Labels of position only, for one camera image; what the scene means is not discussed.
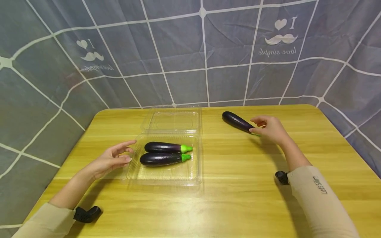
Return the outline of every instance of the left hand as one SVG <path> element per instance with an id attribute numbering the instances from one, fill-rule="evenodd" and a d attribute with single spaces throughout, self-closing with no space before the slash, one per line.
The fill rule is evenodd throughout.
<path id="1" fill-rule="evenodd" d="M 125 167 L 131 161 L 131 157 L 126 154 L 121 154 L 124 152 L 133 153 L 134 150 L 128 146 L 135 143 L 136 140 L 126 141 L 108 148 L 93 162 L 86 165 L 86 167 L 82 169 L 82 172 L 96 180 L 110 173 L 114 169 Z"/>

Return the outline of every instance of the eggplant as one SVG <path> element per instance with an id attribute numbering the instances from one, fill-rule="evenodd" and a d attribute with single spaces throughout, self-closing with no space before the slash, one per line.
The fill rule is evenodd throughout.
<path id="1" fill-rule="evenodd" d="M 149 153 L 186 153 L 192 151 L 193 148 L 187 145 L 178 145 L 165 142 L 148 142 L 144 149 Z"/>
<path id="2" fill-rule="evenodd" d="M 163 166 L 184 162 L 190 158 L 191 155 L 186 154 L 146 153 L 140 157 L 140 163 L 145 166 Z"/>
<path id="3" fill-rule="evenodd" d="M 252 124 L 248 123 L 247 121 L 245 121 L 244 119 L 240 118 L 239 116 L 235 115 L 232 112 L 226 111 L 226 112 L 222 113 L 222 119 L 227 124 L 232 125 L 235 128 L 243 130 L 244 132 L 247 132 L 249 134 L 251 134 L 249 129 L 254 128 L 254 126 Z"/>

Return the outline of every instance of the black wrist strap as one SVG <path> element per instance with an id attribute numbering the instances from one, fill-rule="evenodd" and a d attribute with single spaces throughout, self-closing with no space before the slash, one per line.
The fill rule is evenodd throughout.
<path id="1" fill-rule="evenodd" d="M 98 206 L 92 207 L 90 210 L 86 211 L 83 208 L 77 207 L 75 209 L 74 220 L 83 223 L 91 223 L 96 220 L 102 213 L 102 210 Z"/>
<path id="2" fill-rule="evenodd" d="M 282 185 L 288 185 L 288 177 L 287 173 L 284 171 L 278 171 L 275 173 L 275 177 L 279 180 L 280 184 Z"/>

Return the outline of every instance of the beige sleeve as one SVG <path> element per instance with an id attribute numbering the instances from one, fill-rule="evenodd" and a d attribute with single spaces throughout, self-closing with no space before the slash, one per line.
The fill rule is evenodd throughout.
<path id="1" fill-rule="evenodd" d="M 316 167 L 299 167 L 287 176 L 314 238 L 360 237 L 341 202 Z"/>
<path id="2" fill-rule="evenodd" d="M 12 238 L 62 238 L 74 223 L 75 211 L 44 204 Z"/>

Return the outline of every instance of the wood grain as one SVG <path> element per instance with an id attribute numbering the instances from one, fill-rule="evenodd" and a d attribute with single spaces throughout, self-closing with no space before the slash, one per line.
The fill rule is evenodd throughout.
<path id="1" fill-rule="evenodd" d="M 200 186 L 123 184 L 121 171 L 97 181 L 80 206 L 100 206 L 93 224 L 76 223 L 68 237 L 310 237 L 289 186 L 273 174 L 287 170 L 282 151 L 221 119 L 230 110 L 246 120 L 277 116 L 335 191 L 361 237 L 379 237 L 381 182 L 328 119 L 310 105 L 203 108 Z M 148 110 L 98 113 L 30 216 L 107 147 L 134 139 Z"/>

